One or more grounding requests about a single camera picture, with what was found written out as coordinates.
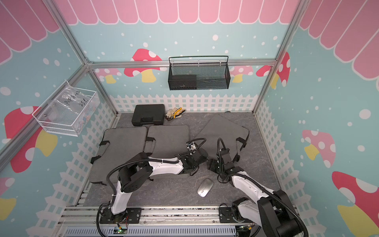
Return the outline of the grey laptop bag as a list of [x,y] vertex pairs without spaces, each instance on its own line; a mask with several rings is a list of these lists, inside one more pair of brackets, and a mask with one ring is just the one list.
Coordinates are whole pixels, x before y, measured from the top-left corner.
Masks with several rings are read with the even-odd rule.
[[107,129],[97,155],[91,158],[89,181],[107,185],[106,176],[111,170],[143,152],[147,132],[146,127]]
[[205,138],[202,148],[208,153],[209,159],[217,158],[217,141],[219,138],[229,149],[231,159],[238,162],[240,151],[245,148],[250,131],[220,115],[215,115],[197,135],[197,138]]
[[[190,140],[190,130],[187,125],[153,125],[148,129],[144,152],[153,159],[173,161],[178,154],[186,152]],[[183,163],[166,164],[151,163],[153,172],[151,179],[166,178],[181,175],[184,172]]]

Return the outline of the silver mouse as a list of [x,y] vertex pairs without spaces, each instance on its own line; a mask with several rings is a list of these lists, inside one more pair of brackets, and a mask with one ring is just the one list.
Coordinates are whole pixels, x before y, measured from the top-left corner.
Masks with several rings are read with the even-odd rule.
[[214,182],[211,179],[209,178],[204,179],[197,190],[197,194],[202,198],[207,196],[209,191],[212,189],[213,185],[214,185]]

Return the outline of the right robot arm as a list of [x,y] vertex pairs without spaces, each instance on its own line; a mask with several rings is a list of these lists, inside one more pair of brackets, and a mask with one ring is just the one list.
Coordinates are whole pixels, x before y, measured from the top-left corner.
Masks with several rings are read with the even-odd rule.
[[247,196],[235,204],[238,217],[259,225],[267,237],[309,236],[305,223],[295,211],[288,195],[282,190],[266,188],[245,170],[235,166],[229,149],[218,148],[217,159],[212,162],[209,169],[218,174],[220,183],[229,183]]

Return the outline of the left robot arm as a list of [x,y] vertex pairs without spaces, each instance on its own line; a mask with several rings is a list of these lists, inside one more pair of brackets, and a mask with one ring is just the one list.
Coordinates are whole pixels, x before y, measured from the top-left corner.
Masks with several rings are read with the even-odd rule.
[[139,153],[128,162],[112,169],[106,176],[106,182],[113,190],[112,200],[99,206],[97,224],[137,223],[130,220],[137,217],[137,208],[128,208],[127,204],[133,192],[137,191],[152,176],[182,175],[193,176],[200,164],[208,158],[201,147],[206,138],[197,138],[187,142],[187,151],[173,158],[152,158],[147,153]]

